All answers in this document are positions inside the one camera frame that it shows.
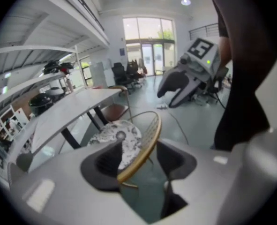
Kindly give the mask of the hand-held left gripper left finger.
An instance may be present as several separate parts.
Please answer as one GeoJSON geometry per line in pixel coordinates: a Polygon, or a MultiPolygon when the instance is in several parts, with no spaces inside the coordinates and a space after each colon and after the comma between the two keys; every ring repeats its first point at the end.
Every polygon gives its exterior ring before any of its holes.
{"type": "Polygon", "coordinates": [[[121,142],[58,155],[13,183],[13,204],[30,225],[143,225],[117,180],[121,142]]]}

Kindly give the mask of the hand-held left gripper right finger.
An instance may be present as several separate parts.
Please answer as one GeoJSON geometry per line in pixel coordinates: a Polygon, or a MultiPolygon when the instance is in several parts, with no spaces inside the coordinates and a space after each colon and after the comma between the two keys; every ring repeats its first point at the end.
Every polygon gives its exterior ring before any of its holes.
{"type": "Polygon", "coordinates": [[[170,192],[186,202],[186,206],[159,224],[222,224],[222,206],[241,168],[244,149],[244,144],[227,152],[159,139],[157,159],[169,181],[170,192]]]}

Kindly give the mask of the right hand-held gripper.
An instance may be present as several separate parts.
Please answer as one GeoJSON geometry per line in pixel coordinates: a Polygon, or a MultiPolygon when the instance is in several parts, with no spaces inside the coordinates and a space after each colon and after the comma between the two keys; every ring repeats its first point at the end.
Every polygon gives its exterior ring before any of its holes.
{"type": "Polygon", "coordinates": [[[186,71],[178,66],[165,71],[157,90],[157,97],[161,98],[168,91],[175,92],[180,89],[171,99],[169,108],[176,108],[188,101],[204,82],[215,77],[220,66],[218,45],[203,38],[190,41],[180,57],[180,66],[195,78],[189,79],[186,71]]]}

